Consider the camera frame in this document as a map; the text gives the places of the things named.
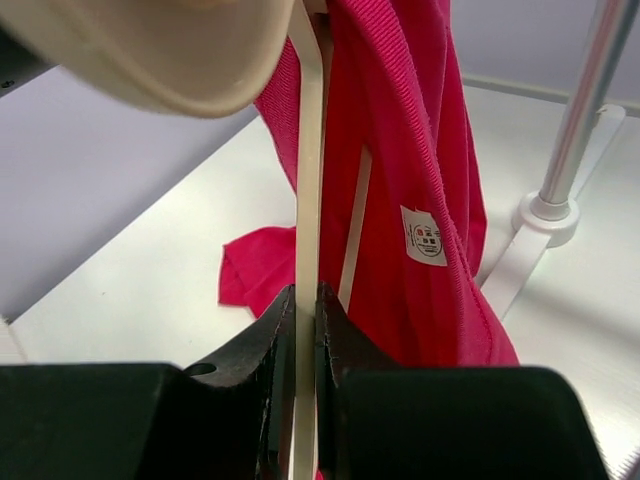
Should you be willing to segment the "beige wooden hanger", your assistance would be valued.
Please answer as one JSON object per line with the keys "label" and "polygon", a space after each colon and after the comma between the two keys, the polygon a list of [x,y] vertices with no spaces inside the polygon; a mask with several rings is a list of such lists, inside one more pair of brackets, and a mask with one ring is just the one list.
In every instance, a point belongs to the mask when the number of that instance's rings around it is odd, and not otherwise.
{"label": "beige wooden hanger", "polygon": [[[316,29],[325,14],[314,1],[5,1],[1,23],[39,54],[61,63],[109,95],[165,114],[220,118],[252,103],[271,79],[286,44],[299,59],[298,194],[293,323],[293,416],[288,475],[311,479],[318,469],[315,367],[318,253],[324,133],[331,41]],[[351,297],[370,161],[358,173],[340,287]],[[187,368],[210,353],[199,348],[163,363]],[[28,361],[17,345],[5,366]]]}

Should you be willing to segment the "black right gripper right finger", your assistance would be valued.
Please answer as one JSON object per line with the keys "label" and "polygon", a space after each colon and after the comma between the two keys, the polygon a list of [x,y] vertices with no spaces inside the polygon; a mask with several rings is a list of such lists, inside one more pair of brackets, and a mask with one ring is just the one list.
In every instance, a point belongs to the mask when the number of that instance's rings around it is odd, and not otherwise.
{"label": "black right gripper right finger", "polygon": [[539,367],[404,368],[318,289],[318,469],[326,479],[604,479],[582,405]]}

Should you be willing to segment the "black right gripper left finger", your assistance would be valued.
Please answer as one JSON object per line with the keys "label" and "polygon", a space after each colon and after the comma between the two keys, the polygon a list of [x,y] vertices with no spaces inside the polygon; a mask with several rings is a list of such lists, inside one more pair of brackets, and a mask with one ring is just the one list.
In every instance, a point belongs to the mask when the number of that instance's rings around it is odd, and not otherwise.
{"label": "black right gripper left finger", "polygon": [[5,366],[5,479],[284,479],[293,416],[294,290],[187,368]]}

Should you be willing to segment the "red t shirt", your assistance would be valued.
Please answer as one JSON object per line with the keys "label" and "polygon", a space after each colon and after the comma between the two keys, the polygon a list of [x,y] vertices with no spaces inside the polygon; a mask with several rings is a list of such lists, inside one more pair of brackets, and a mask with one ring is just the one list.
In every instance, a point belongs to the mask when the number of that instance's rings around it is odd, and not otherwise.
{"label": "red t shirt", "polygon": [[446,1],[331,1],[319,277],[340,283],[372,158],[349,319],[411,367],[514,366],[475,283],[487,218]]}

